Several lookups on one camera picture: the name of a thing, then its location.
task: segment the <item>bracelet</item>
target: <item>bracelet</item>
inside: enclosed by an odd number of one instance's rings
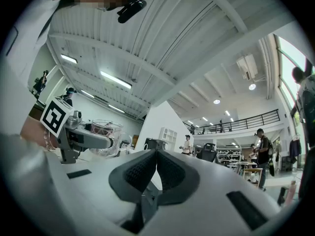
[[[49,131],[48,131],[48,139],[49,139],[50,145],[48,144],[48,141],[47,141],[47,128],[45,128],[45,131],[44,131],[44,141],[45,141],[46,149],[47,149],[48,151],[55,151],[56,148],[53,147],[53,146],[51,145],[51,142],[50,142],[50,132],[49,132]]]

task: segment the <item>clear plastic container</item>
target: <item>clear plastic container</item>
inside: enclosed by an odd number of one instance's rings
[[[106,157],[115,157],[118,154],[123,132],[121,124],[95,119],[91,124],[91,132],[113,139],[113,145],[110,148],[91,148],[90,151],[93,154]]]

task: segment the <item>fluorescent light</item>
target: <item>fluorescent light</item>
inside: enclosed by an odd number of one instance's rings
[[[255,88],[256,88],[255,84],[251,84],[250,87],[249,87],[250,90],[254,90]]]
[[[71,58],[71,57],[69,57],[69,56],[67,56],[67,55],[64,55],[64,54],[61,54],[61,58],[65,59],[65,60],[67,60],[67,61],[70,61],[70,62],[72,62],[72,63],[75,63],[75,64],[78,63],[78,61],[77,61],[76,59]]]
[[[113,108],[113,109],[116,109],[116,110],[119,111],[119,112],[124,113],[124,111],[122,111],[122,110],[120,110],[120,109],[118,109],[118,108],[115,108],[115,107],[113,107],[112,105],[109,105],[109,104],[108,104],[108,106],[111,107],[111,108]]]
[[[81,90],[83,93],[87,94],[88,96],[92,97],[92,98],[95,98],[93,95],[89,94],[88,92],[85,92],[83,90]]]
[[[125,82],[125,81],[122,81],[121,79],[118,79],[118,78],[116,78],[114,76],[111,76],[111,75],[109,75],[107,73],[104,73],[103,71],[101,71],[100,73],[104,77],[106,77],[106,78],[108,78],[108,79],[110,79],[112,81],[115,81],[115,82],[119,83],[120,85],[122,85],[122,86],[124,86],[124,87],[126,87],[128,89],[131,89],[131,84],[129,84],[129,83]]]

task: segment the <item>black metal railing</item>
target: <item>black metal railing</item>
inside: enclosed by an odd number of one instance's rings
[[[276,121],[279,121],[279,113],[278,109],[249,117],[242,120],[236,120],[233,122],[226,122],[221,124],[215,124],[215,125],[209,125],[209,126],[203,126],[203,127],[194,127],[193,132],[191,131],[191,126],[184,123],[187,129],[190,133],[193,133],[194,135],[204,135],[204,134],[213,134],[213,133],[225,133],[225,132],[231,132],[231,131],[237,131],[242,129],[249,129],[249,128],[255,128],[255,127],[261,127],[267,124],[274,123]]]

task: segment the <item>round ceiling light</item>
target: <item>round ceiling light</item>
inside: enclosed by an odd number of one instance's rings
[[[256,88],[255,84],[251,84],[250,87],[249,87],[250,90],[254,90],[255,88]]]

